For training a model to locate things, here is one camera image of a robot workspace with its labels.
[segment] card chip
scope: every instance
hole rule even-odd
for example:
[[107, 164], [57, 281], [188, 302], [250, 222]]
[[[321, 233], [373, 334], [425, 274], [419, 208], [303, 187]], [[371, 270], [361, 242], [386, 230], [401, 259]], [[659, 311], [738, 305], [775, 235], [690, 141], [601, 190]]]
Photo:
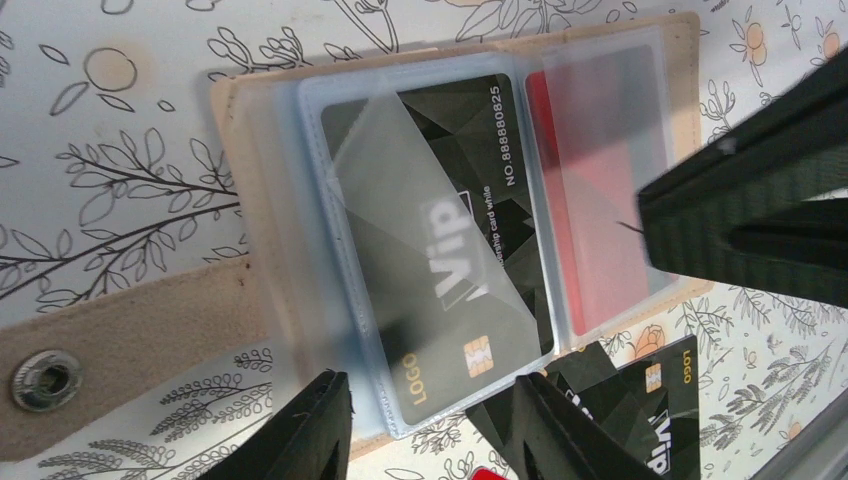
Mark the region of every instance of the card chip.
[[662, 387], [662, 366], [658, 363], [645, 369], [645, 392], [651, 393], [660, 387]]
[[471, 378], [495, 367], [488, 335], [465, 344], [465, 363], [468, 365], [468, 375]]

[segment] beige leather wallet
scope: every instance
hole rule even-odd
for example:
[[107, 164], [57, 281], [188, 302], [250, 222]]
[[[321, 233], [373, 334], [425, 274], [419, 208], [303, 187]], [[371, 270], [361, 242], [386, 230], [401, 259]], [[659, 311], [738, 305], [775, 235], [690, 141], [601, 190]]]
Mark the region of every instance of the beige leather wallet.
[[[317, 374], [309, 355], [299, 352], [297, 345], [322, 334], [313, 331], [310, 322], [301, 321], [321, 305], [310, 301], [310, 289], [314, 288], [312, 280], [304, 278], [300, 274], [302, 267], [291, 264], [283, 253], [290, 245], [305, 240], [294, 218], [289, 218], [289, 222], [286, 215], [274, 215], [275, 210], [279, 214], [280, 205], [287, 201], [290, 192], [269, 192], [263, 181], [266, 175], [285, 176], [284, 162], [278, 162], [280, 170], [267, 171], [257, 160], [259, 152], [252, 140], [254, 135], [262, 134], [261, 130], [254, 128], [255, 125], [234, 121], [233, 99], [242, 89], [393, 63], [484, 51], [521, 52], [650, 25], [659, 26], [664, 35], [674, 153], [679, 161], [701, 146], [698, 112], [700, 23], [693, 13], [570, 28], [560, 33], [516, 40], [428, 49], [217, 82], [212, 89], [213, 109], [250, 227], [250, 248], [269, 260], [255, 265], [249, 257], [231, 259], [0, 330], [0, 382], [6, 385], [10, 384], [21, 362], [43, 350], [69, 351], [85, 369], [85, 381], [78, 394], [49, 413], [24, 411], [10, 395], [0, 395], [0, 425], [3, 427], [0, 462], [36, 455], [181, 372], [266, 338], [269, 332], [275, 339], [285, 339], [285, 347], [292, 357], [291, 366], [301, 385]], [[289, 223], [280, 224], [279, 218]], [[278, 232], [285, 232], [285, 238]], [[710, 287], [709, 282], [692, 280], [685, 290], [674, 297], [658, 299], [627, 324], [705, 293]], [[382, 436], [354, 442], [353, 454], [360, 455], [387, 441], [388, 437]]]

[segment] table surface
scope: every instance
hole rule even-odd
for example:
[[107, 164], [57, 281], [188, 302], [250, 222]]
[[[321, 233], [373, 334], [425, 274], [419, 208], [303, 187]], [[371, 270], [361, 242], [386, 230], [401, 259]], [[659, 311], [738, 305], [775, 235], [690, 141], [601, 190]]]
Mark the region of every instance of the table surface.
[[[246, 253], [206, 93], [221, 75], [684, 5], [702, 21], [705, 141], [848, 36], [845, 0], [0, 0], [0, 327]], [[129, 152], [154, 159], [155, 175], [131, 170]], [[75, 156], [102, 167], [81, 175]], [[745, 478], [848, 386], [846, 322], [845, 310], [717, 285], [603, 342], [621, 365], [697, 335], [703, 477]], [[267, 344], [199, 366], [0, 477], [194, 478], [268, 418], [271, 368]], [[477, 466], [509, 471], [457, 415], [348, 476], [459, 480]]]

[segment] floral tablecloth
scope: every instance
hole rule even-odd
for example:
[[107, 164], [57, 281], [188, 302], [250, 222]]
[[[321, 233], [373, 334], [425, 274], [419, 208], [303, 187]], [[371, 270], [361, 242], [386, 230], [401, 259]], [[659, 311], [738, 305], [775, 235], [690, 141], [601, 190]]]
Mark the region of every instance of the floral tablecloth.
[[[211, 119], [220, 76], [699, 13], [714, 140], [822, 65], [844, 0], [0, 0], [0, 327], [243, 255]], [[848, 312], [717, 285], [603, 341], [617, 364], [699, 340], [704, 478], [751, 476], [848, 387]], [[195, 478], [271, 412], [267, 344], [121, 407], [2, 478]], [[352, 479], [509, 467], [462, 415], [350, 465]]]

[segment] metal snap button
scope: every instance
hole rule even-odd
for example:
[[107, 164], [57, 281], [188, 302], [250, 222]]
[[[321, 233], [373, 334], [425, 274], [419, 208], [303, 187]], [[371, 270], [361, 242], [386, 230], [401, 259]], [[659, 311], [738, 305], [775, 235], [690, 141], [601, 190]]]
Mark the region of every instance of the metal snap button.
[[12, 397], [24, 410], [49, 412], [73, 398], [81, 384], [79, 361], [63, 350], [47, 350], [27, 359], [15, 372]]

